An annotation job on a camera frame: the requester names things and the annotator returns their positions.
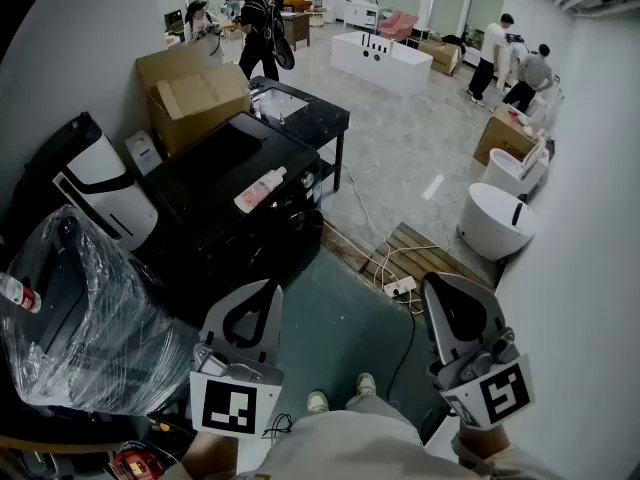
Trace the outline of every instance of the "sneaker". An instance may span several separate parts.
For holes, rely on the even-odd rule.
[[[311,414],[329,412],[329,401],[322,391],[314,391],[307,399],[307,411]]]
[[[356,394],[358,396],[376,396],[376,381],[369,373],[361,373],[356,379]]]
[[[481,107],[486,107],[486,105],[482,103],[482,101],[475,99],[473,96],[471,96],[471,101],[473,101],[474,103],[478,104]]]

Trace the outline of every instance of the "man in black shirt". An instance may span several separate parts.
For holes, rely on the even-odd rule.
[[[280,80],[273,56],[270,14],[269,4],[264,0],[244,0],[244,6],[240,11],[240,29],[247,35],[247,41],[240,57],[240,67],[247,80],[251,78],[253,68],[260,61],[264,76]]]

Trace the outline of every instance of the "pink chair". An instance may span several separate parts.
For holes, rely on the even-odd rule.
[[[418,22],[417,16],[410,16],[401,11],[394,12],[386,20],[378,24],[378,31],[385,39],[404,41],[411,36],[413,26]]]

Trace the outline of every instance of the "bottle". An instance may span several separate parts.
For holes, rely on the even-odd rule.
[[[0,272],[0,295],[31,313],[37,313],[42,306],[40,295],[4,272]]]
[[[236,206],[244,213],[249,213],[284,181],[285,174],[287,170],[284,167],[269,171],[234,199]]]

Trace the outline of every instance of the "white bathtub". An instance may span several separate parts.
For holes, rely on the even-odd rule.
[[[366,32],[335,36],[331,47],[331,65],[334,68],[400,96],[426,90],[432,61],[431,55],[398,43],[391,48],[390,40]]]

